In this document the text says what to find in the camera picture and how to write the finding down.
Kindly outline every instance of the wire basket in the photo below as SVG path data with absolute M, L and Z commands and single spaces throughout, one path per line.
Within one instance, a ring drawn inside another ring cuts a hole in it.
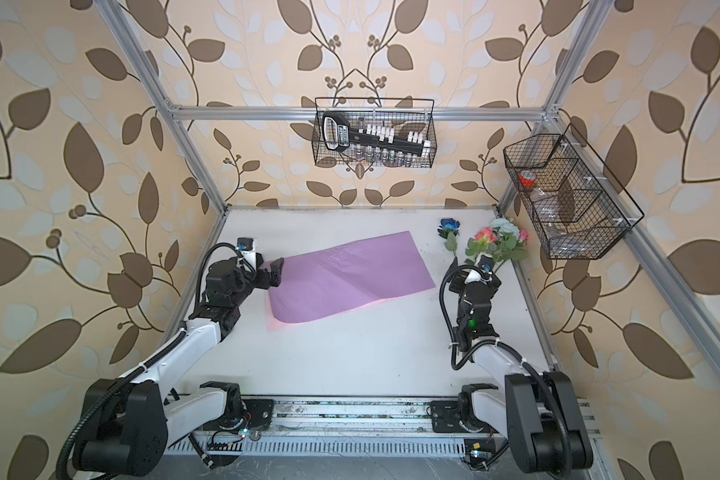
M 438 149 L 433 108 L 424 98 L 316 98 L 315 164 L 431 168 Z
M 576 152 L 570 126 L 562 135 L 538 134 L 504 149 L 507 171 L 551 260 L 597 260 L 645 214 L 603 162 L 595 174 Z M 602 182 L 611 182 L 640 213 L 623 211 Z

